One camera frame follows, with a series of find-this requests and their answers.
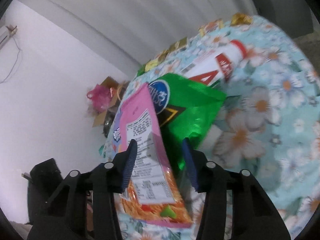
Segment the pink plastic bag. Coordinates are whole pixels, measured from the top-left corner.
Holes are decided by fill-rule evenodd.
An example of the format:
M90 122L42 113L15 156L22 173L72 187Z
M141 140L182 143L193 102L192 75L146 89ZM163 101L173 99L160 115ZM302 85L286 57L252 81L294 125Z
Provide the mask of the pink plastic bag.
M91 113L102 113L108 109L116 92L114 87L96 85L86 94L88 111Z

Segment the red capped milk bottle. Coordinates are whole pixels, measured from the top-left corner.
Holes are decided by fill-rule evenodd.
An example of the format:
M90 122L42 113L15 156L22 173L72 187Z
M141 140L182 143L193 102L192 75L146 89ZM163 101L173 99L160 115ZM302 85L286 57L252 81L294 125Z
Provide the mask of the red capped milk bottle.
M231 40L225 46L209 50L197 57L180 74L189 80L213 86L217 82L227 83L233 70L247 56L245 45Z

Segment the cardboard box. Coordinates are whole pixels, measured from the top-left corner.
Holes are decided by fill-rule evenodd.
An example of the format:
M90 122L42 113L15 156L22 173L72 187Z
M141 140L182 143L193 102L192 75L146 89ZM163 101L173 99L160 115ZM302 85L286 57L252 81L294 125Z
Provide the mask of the cardboard box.
M112 107L119 106L128 84L127 81L118 83L108 76L101 84L97 84L87 93L87 98L96 113L92 127L104 124L107 111Z

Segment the white air conditioner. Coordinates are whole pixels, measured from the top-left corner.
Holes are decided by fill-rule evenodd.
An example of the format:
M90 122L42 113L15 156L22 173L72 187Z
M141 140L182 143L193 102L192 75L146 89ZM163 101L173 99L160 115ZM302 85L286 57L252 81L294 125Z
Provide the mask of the white air conditioner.
M17 28L2 26L0 29L0 49L16 34Z

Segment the pink noodle snack packet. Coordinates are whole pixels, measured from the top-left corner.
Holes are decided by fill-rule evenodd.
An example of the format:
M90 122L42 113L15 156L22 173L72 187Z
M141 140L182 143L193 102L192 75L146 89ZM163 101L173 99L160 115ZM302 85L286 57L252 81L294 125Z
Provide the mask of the pink noodle snack packet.
M120 196L124 212L150 224L191 227L193 221L172 173L147 83L121 104L112 136L116 153L125 151L131 140L137 142L131 179Z

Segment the gold candy wrapper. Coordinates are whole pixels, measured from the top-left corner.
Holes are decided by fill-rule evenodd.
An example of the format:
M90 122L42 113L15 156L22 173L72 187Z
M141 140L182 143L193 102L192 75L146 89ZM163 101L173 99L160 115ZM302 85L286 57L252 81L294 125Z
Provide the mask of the gold candy wrapper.
M230 26L251 25L252 23L253 23L252 16L238 12L232 16Z

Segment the green chip bag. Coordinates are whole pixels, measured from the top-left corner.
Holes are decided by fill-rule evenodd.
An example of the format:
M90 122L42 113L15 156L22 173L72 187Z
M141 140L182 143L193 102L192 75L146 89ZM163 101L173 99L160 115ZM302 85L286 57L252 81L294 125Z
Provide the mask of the green chip bag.
M224 92L177 74L149 83L161 136L174 175L185 166L181 144L189 138L197 148L210 130L227 98Z

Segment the grey cabinet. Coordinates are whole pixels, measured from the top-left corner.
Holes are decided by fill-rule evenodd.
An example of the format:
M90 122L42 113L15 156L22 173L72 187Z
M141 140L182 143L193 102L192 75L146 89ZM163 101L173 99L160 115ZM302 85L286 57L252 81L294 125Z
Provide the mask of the grey cabinet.
M313 33L311 10L305 0L252 0L259 16L274 23L289 37Z

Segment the floral blue tablecloth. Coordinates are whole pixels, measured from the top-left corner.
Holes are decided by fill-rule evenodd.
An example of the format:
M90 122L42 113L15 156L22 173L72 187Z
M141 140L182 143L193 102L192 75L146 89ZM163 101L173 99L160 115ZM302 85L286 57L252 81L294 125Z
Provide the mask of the floral blue tablecloth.
M319 217L319 75L277 25L252 16L251 25L200 34L190 48L135 77L124 96L163 74L179 73L197 56L240 40L247 56L222 86L227 99L216 125L221 136L205 150L224 168L252 171L293 239L306 239Z

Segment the white curtain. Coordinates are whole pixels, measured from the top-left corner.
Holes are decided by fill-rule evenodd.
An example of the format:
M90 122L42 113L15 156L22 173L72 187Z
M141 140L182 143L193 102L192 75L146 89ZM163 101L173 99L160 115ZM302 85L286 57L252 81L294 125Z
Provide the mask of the white curtain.
M100 48L108 61L135 68L199 27L234 13L254 14L252 0L19 0L71 31L77 38L95 33L106 42Z

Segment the orange white candy wrapper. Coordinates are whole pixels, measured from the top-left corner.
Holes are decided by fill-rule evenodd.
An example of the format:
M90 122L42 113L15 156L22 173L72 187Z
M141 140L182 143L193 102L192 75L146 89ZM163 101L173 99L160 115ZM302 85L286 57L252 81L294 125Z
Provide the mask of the orange white candy wrapper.
M213 22L209 22L199 28L199 34L204 37L207 33L215 31L216 29L222 29L224 27L223 19L218 19Z

